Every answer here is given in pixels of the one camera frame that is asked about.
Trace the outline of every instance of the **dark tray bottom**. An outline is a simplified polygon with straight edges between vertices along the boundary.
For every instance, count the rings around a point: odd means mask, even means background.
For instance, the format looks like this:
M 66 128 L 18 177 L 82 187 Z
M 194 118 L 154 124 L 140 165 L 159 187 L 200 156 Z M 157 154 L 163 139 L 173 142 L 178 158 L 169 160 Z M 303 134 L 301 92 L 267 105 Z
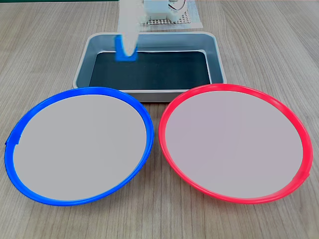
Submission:
M 139 52 L 136 62 L 116 62 L 115 53 L 97 55 L 89 86 L 117 90 L 188 90 L 210 84 L 202 52 Z

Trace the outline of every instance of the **red rim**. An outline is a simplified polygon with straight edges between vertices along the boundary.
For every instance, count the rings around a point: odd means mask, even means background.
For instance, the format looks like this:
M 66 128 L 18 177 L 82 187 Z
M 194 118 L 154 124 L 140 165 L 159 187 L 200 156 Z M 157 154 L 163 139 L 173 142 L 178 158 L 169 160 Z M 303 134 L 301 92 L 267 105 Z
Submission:
M 265 196 L 265 197 L 251 198 L 251 199 L 233 198 L 233 197 L 228 197 L 228 196 L 224 196 L 221 194 L 217 194 L 217 193 L 211 192 L 211 191 L 203 188 L 202 186 L 196 184 L 191 179 L 189 179 L 176 166 L 176 164 L 174 163 L 174 160 L 170 156 L 168 148 L 166 146 L 165 130 L 166 130 L 167 121 L 168 121 L 170 115 L 173 113 L 173 111 L 182 102 L 184 102 L 185 100 L 187 100 L 193 96 L 196 96 L 196 95 L 199 95 L 202 93 L 206 93 L 206 92 L 212 92 L 212 91 L 241 92 L 241 93 L 246 93 L 246 94 L 258 97 L 258 98 L 270 103 L 274 107 L 276 107 L 280 112 L 282 112 L 290 120 L 290 122 L 296 128 L 296 130 L 301 138 L 301 142 L 302 142 L 302 146 L 303 146 L 303 160 L 302 160 L 302 164 L 301 164 L 297 174 L 295 175 L 293 180 L 286 187 L 284 187 L 283 189 L 281 189 L 280 191 L 278 191 L 276 193 L 273 193 L 273 194 Z M 159 143 L 160 143 L 163 154 L 164 154 L 165 158 L 167 159 L 168 163 L 184 181 L 186 181 L 188 184 L 190 184 L 191 186 L 193 186 L 197 190 L 199 190 L 199 191 L 201 191 L 209 196 L 212 196 L 212 197 L 215 197 L 215 198 L 227 201 L 227 202 L 232 202 L 232 203 L 260 204 L 260 203 L 273 202 L 273 201 L 276 201 L 278 199 L 281 199 L 281 198 L 291 194 L 292 192 L 294 192 L 297 188 L 299 188 L 304 183 L 304 181 L 308 178 L 308 176 L 310 174 L 310 169 L 311 169 L 311 166 L 313 163 L 313 147 L 312 147 L 312 143 L 311 143 L 309 134 L 308 134 L 306 128 L 304 127 L 304 125 L 302 124 L 302 122 L 298 119 L 298 117 L 289 108 L 287 108 L 281 102 L 279 102 L 275 98 L 273 98 L 265 93 L 262 93 L 260 91 L 257 91 L 257 90 L 254 90 L 254 89 L 251 89 L 248 87 L 231 85 L 231 84 L 213 84 L 213 85 L 200 86 L 200 87 L 193 88 L 193 89 L 179 95 L 177 98 L 175 98 L 168 105 L 168 107 L 165 109 L 165 111 L 161 117 L 161 120 L 159 122 Z

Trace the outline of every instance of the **silver tray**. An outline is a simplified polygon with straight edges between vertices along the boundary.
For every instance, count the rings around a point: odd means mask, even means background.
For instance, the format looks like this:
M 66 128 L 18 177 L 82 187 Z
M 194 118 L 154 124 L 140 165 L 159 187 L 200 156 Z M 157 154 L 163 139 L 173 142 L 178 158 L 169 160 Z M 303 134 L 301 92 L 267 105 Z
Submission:
M 97 33 L 91 35 L 85 45 L 73 88 L 88 87 L 95 60 L 99 53 L 115 52 L 115 37 L 118 33 Z M 182 52 L 199 51 L 205 55 L 211 84 L 226 83 L 217 41 L 207 32 L 147 32 L 140 33 L 138 52 Z M 170 102 L 179 94 L 189 90 L 121 90 L 140 102 Z

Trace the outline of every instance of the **table surface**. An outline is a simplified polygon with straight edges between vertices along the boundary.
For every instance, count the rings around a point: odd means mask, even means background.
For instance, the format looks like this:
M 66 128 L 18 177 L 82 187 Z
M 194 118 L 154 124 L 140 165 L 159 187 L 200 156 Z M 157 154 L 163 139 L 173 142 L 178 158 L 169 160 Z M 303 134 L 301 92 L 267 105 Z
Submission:
M 22 195 L 3 162 L 5 141 L 33 106 L 71 89 L 87 38 L 115 32 L 118 2 L 0 4 L 0 237 L 3 239 L 319 239 L 319 2 L 198 1 L 217 37 L 228 83 L 268 93 L 302 120 L 314 147 L 310 177 L 264 205 L 205 196 L 170 168 L 158 141 L 165 104 L 146 104 L 151 155 L 123 189 L 97 202 L 52 207 Z

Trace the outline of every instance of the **white device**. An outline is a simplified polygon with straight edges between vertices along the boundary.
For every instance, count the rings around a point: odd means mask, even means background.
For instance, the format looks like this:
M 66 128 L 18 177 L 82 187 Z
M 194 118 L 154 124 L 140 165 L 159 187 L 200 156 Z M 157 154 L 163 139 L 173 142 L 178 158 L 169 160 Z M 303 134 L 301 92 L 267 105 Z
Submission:
M 133 55 L 141 23 L 166 19 L 177 22 L 186 10 L 186 0 L 120 0 L 119 32 L 125 54 Z
M 168 19 L 177 22 L 186 9 L 186 0 L 144 0 L 146 21 Z

